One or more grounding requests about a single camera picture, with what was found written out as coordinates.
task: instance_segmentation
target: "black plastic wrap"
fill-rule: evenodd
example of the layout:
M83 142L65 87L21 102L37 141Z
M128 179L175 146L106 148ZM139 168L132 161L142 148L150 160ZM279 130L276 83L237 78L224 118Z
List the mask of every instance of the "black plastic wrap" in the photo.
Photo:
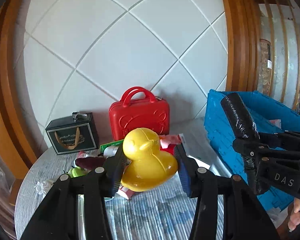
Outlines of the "black plastic wrap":
M260 141L256 124L238 93L231 93L225 96L221 100L221 106L236 138ZM244 155L241 155L241 157L243 159L244 172L247 174L249 187L256 195L261 195L268 191L269 185L256 179L256 160Z

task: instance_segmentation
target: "yellow rubber duck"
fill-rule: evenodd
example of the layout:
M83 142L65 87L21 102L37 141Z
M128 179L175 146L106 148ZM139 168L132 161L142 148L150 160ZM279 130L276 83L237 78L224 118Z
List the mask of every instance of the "yellow rubber duck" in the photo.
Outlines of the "yellow rubber duck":
M160 151L159 136L148 128L136 128L123 141L123 152L131 163L121 183L136 191L152 189L170 179L178 170L177 160Z

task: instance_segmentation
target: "black gift box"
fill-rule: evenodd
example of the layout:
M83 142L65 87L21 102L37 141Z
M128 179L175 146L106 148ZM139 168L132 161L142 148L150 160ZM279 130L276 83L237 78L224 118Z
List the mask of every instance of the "black gift box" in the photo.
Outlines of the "black gift box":
M99 137L92 113L73 113L72 116L52 120L46 132L57 154L99 148Z

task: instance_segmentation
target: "finger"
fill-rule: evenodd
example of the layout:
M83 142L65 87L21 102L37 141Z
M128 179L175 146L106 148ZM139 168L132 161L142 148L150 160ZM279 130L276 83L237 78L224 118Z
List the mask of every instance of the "finger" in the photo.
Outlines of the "finger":
M292 223L291 221L288 222L288 227L290 229L290 231L293 231L296 229L296 225L294 223Z
M293 211L295 213L297 213L297 212L299 212L299 210L300 210L300 199L294 198L294 200L293 200Z
M290 221L296 226L300 224L300 212L292 213L290 216Z

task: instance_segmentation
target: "blue crate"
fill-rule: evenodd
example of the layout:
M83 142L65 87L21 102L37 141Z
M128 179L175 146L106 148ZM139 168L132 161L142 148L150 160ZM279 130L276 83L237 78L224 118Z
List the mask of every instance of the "blue crate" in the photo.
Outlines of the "blue crate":
M234 134L220 104L222 98L229 93L231 92L209 91L204 125L208 132L211 147L219 154L233 174L239 174L247 181L242 158L232 148ZM283 130L300 132L300 115L290 108L258 91L238 93L256 123L259 132L279 133ZM282 129L269 122L273 119L281 119ZM272 207L279 207L283 210L293 201L291 195L274 187L258 196L258 199L266 210Z

